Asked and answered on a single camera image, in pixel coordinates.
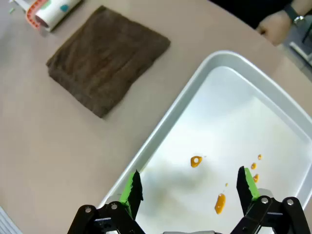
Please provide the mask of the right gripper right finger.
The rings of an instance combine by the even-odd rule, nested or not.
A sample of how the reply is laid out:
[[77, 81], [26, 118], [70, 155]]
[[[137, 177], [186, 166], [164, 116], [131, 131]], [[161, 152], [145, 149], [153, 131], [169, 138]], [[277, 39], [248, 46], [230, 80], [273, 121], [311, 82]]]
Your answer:
[[300, 201], [287, 197], [281, 202], [261, 195], [254, 179], [245, 167], [240, 167], [236, 189], [243, 217], [230, 234], [258, 234], [262, 227], [274, 234], [311, 234]]

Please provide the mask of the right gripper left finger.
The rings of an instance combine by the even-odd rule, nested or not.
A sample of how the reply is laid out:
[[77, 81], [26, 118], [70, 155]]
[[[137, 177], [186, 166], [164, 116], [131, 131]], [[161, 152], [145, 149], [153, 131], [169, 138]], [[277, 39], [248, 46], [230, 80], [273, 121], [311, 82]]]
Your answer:
[[143, 191], [138, 171], [131, 173], [120, 199], [97, 209], [92, 205], [81, 206], [67, 234], [144, 234], [136, 222], [136, 215]]

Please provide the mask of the person's left forearm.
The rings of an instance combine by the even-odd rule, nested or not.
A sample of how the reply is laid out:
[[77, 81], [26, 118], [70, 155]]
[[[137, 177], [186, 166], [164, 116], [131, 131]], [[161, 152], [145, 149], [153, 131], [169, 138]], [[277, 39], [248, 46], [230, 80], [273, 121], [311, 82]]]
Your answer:
[[312, 12], [312, 0], [293, 0], [291, 6], [300, 16], [306, 16]]

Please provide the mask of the person's left hand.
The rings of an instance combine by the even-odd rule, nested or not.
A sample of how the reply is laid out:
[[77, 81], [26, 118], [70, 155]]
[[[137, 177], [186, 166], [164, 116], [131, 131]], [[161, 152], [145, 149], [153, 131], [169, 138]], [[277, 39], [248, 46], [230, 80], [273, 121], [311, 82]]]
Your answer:
[[287, 37], [291, 25], [292, 20], [282, 10], [265, 17], [257, 26], [256, 31], [272, 45], [278, 46]]

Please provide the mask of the long orange sauce stain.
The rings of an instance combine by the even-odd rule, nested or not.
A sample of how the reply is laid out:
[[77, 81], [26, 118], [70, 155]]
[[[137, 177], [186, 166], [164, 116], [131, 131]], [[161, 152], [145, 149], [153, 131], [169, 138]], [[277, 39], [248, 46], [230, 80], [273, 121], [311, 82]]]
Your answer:
[[226, 196], [224, 194], [219, 194], [214, 207], [215, 212], [219, 215], [222, 213], [226, 203]]

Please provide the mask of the silver metal baking tray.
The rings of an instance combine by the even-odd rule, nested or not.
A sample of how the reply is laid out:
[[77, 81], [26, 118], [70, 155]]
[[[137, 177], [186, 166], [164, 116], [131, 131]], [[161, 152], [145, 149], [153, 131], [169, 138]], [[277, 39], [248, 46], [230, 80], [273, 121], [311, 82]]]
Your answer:
[[[194, 156], [202, 157], [195, 168]], [[305, 207], [312, 197], [312, 117], [251, 62], [218, 51], [201, 63], [102, 202], [117, 198], [139, 171], [136, 221], [146, 234], [228, 234], [243, 216], [238, 169], [253, 163], [258, 188], [278, 201], [295, 196]], [[221, 214], [219, 194], [226, 196]]]

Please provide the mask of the brown folded cloth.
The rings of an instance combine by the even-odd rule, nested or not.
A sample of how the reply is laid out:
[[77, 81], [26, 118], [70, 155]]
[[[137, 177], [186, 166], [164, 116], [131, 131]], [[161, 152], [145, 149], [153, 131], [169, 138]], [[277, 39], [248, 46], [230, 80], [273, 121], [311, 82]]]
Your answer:
[[46, 65], [54, 81], [104, 117], [170, 43], [160, 33], [100, 6]]

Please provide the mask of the person's dark trousers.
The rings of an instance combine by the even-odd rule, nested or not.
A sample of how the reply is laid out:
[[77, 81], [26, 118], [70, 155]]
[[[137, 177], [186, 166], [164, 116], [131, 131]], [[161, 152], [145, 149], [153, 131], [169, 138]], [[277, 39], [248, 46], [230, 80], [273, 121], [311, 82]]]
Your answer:
[[256, 29], [267, 16], [283, 10], [292, 0], [210, 0], [251, 28]]

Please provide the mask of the black wristwatch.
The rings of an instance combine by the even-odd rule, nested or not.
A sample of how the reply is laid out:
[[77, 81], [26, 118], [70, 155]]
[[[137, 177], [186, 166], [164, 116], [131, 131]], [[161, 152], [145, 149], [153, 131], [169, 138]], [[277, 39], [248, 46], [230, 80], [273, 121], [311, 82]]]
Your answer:
[[284, 11], [286, 12], [286, 14], [288, 15], [288, 17], [291, 19], [293, 24], [298, 24], [301, 21], [304, 20], [304, 16], [299, 15], [290, 4], [287, 4], [284, 7]]

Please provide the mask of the aluminium table frame rail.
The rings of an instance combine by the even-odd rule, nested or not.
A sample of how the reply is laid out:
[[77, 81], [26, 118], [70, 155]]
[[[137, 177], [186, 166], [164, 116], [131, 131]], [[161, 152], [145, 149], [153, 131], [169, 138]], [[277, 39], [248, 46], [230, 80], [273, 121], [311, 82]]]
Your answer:
[[0, 206], [0, 234], [23, 234]]

